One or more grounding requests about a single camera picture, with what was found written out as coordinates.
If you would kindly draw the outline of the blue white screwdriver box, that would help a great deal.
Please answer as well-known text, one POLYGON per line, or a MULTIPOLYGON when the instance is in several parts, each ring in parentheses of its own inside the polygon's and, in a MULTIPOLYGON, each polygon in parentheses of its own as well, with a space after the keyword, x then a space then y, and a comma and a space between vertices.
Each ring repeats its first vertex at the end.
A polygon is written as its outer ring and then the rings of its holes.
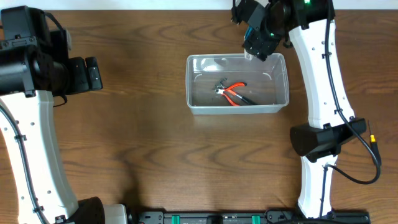
POLYGON ((254 29, 249 26, 244 35, 244 43, 243 43, 244 56, 248 60, 252 60, 255 57, 255 55, 257 54, 257 50, 254 46, 252 39, 251 39, 253 30, 254 29))

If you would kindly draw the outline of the clear plastic storage container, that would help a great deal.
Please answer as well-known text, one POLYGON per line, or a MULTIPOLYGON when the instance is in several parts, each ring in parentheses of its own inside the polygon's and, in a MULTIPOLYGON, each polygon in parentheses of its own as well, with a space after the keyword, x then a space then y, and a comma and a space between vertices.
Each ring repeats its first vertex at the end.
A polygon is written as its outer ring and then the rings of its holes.
POLYGON ((280 53, 248 59, 244 54, 190 55, 187 105, 192 114, 271 114, 289 104, 285 58, 280 53))

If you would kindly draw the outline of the small claw hammer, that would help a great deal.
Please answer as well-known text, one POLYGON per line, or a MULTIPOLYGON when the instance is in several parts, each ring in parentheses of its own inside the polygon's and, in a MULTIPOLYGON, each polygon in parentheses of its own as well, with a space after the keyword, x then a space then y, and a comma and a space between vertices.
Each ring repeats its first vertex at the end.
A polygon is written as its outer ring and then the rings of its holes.
POLYGON ((234 91, 234 89, 236 87, 241 87, 241 86, 246 86, 247 83, 246 82, 237 82, 234 83, 230 86, 226 86, 223 82, 225 82, 227 80, 227 78, 223 78, 220 80, 220 82, 218 84, 215 85, 215 93, 218 95, 221 95, 223 97, 225 97, 225 99, 228 101, 228 103, 231 106, 239 106, 239 104, 235 103, 228 95, 228 93, 230 95, 233 95, 237 98, 239 98, 241 101, 243 101, 245 104, 247 105, 257 105, 257 103, 255 103, 254 101, 250 100, 249 98, 237 93, 236 91, 234 91))

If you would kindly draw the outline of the red handled pliers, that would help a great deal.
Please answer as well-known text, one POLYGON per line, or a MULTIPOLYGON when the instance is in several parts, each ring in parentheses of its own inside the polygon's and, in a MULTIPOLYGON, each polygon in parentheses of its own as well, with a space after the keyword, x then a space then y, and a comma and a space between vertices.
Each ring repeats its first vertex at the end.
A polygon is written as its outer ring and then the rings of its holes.
POLYGON ((225 87, 222 83, 220 83, 219 85, 216 86, 215 88, 215 93, 219 94, 223 97, 226 98, 226 100, 228 101, 228 103, 231 106, 239 106, 239 104, 235 103, 228 95, 228 93, 230 95, 236 96, 238 97, 241 101, 245 102, 246 104, 248 104, 247 100, 245 99, 245 97, 243 97, 242 95, 240 95, 239 93, 237 93, 236 91, 234 91, 234 89, 236 87, 241 87, 241 86, 246 86, 247 84, 244 82, 237 82, 232 84, 229 87, 225 87))

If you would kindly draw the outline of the yellow black screwdriver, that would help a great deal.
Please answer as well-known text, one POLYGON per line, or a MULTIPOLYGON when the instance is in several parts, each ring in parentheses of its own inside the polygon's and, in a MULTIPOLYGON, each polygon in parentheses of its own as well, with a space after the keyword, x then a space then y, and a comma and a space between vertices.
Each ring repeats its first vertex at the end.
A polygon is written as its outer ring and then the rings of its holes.
POLYGON ((370 138, 370 148, 371 151, 374 154, 374 157, 376 158, 376 161, 380 166, 382 166, 382 160, 381 160, 381 155, 379 153, 379 148, 377 145, 376 137, 371 131, 371 124, 370 121, 368 121, 368 128, 369 128, 369 138, 370 138))

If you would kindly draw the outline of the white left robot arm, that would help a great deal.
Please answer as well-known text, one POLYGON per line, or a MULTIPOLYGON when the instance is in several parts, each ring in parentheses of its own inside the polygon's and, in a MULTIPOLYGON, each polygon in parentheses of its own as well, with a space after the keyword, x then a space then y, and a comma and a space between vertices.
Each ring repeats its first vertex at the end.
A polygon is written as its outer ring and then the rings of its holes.
POLYGON ((78 200, 60 157, 56 97, 103 87, 94 57, 71 58, 70 34, 53 15, 19 6, 1 11, 1 132, 16 183, 19 223, 126 223, 124 205, 78 200))

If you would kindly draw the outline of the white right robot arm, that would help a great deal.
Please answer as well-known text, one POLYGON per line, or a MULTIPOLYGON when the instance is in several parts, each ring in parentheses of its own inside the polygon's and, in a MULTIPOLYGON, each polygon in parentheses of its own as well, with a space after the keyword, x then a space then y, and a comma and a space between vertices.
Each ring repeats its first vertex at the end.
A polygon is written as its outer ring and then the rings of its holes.
POLYGON ((331 179, 342 145, 360 138, 366 122, 350 106, 336 54, 334 8, 331 1, 234 1, 232 21, 245 22, 247 57, 267 60, 279 44, 294 48, 308 100, 308 121, 290 130, 293 149, 301 158, 302 184, 297 218, 363 222, 365 215, 333 212, 331 179))

